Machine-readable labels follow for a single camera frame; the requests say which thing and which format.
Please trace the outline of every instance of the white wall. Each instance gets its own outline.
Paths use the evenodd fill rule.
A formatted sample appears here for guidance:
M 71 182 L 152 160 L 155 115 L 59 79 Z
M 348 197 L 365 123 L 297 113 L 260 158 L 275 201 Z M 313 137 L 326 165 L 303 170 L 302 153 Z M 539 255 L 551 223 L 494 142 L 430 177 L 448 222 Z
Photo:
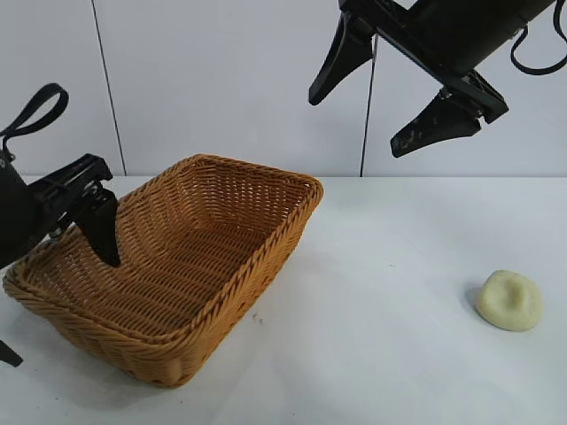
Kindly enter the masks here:
M 401 0 L 410 6 L 414 0 Z M 0 15 L 0 126 L 45 83 L 69 90 L 65 115 L 14 139 L 16 167 L 43 174 L 85 152 L 122 174 L 90 0 L 6 0 Z M 318 175 L 357 175 L 370 65 L 321 105 L 307 90 L 338 20 L 327 0 L 95 0 L 125 162 L 156 174 L 211 152 Z M 530 25 L 524 62 L 564 54 L 552 8 Z M 365 175 L 567 175 L 567 71 L 531 77 L 510 43 L 479 67 L 510 112 L 473 138 L 394 159 L 390 138 L 439 85 L 386 42 L 378 49 Z
M 198 152 L 357 175 L 370 66 L 307 103 L 338 22 L 328 0 L 96 0 L 129 174 Z
M 408 6 L 413 1 L 402 3 Z M 552 12 L 553 6 L 530 23 L 528 39 L 518 52 L 528 66 L 548 66 L 565 54 L 564 43 L 553 30 Z M 567 175 L 567 70 L 541 77 L 520 73 L 509 60 L 511 44 L 478 68 L 506 98 L 507 114 L 491 125 L 482 121 L 484 129 L 472 138 L 438 143 L 395 159 L 390 139 L 440 86 L 381 40 L 365 175 Z
M 122 174 L 90 1 L 3 0 L 0 52 L 0 128 L 48 82 L 70 96 L 59 120 L 10 141 L 16 168 L 45 174 L 90 152 Z

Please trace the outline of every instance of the woven basket bottom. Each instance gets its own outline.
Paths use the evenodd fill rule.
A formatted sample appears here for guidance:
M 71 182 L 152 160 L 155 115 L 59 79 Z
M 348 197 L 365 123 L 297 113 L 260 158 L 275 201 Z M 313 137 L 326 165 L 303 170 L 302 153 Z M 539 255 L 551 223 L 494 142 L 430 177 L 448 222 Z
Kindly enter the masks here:
M 174 332 L 191 322 L 265 239 L 264 232 L 235 225 L 187 229 L 154 251 L 154 258 L 125 259 L 111 278 L 115 282 L 91 291 L 83 307 L 114 326 L 147 336 Z M 81 291 L 65 286 L 57 288 L 58 296 L 67 298 L 66 290 L 69 299 Z

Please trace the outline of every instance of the dough ball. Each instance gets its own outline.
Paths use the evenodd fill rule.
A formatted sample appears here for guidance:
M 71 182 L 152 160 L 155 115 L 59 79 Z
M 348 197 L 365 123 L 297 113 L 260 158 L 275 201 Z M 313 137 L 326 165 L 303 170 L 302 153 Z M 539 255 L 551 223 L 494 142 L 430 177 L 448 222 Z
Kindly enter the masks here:
M 498 270 L 488 278 L 477 300 L 478 313 L 497 328 L 525 331 L 543 314 L 538 285 L 525 276 Z

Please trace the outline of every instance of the black cable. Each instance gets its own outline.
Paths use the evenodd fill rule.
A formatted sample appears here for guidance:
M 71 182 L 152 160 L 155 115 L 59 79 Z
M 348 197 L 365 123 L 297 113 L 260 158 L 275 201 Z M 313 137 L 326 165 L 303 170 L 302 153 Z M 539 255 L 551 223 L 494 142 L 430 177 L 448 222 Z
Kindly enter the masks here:
M 561 28 L 561 10 L 563 9 L 564 5 L 565 5 L 565 0 L 557 0 L 553 12 L 553 26 L 555 31 L 559 34 L 559 36 L 563 38 L 565 43 L 567 43 L 567 36 L 565 36 Z M 516 66 L 517 69 L 529 75 L 547 75 L 559 71 L 561 68 L 567 65 L 567 55 L 565 55 L 565 57 L 559 62 L 557 62 L 555 65 L 548 66 L 546 68 L 530 68 L 529 66 L 520 64 L 520 62 L 516 58 L 516 49 L 520 46 L 520 44 L 524 42 L 527 36 L 528 36 L 528 26 L 526 25 L 524 27 L 524 30 L 522 31 L 522 34 L 512 46 L 512 51 L 510 52 L 510 58 L 512 59 L 512 63 Z

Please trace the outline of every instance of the white table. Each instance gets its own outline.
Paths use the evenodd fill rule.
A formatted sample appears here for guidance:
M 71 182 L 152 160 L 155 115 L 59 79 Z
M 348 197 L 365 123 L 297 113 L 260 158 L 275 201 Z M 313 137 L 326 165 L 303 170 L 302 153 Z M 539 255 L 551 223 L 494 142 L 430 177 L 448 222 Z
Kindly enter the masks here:
M 144 178 L 116 178 L 122 195 Z M 160 390 L 0 297 L 0 424 L 564 424 L 567 179 L 322 179 L 299 247 L 205 367 Z M 470 306 L 495 269 L 540 284 L 542 323 Z

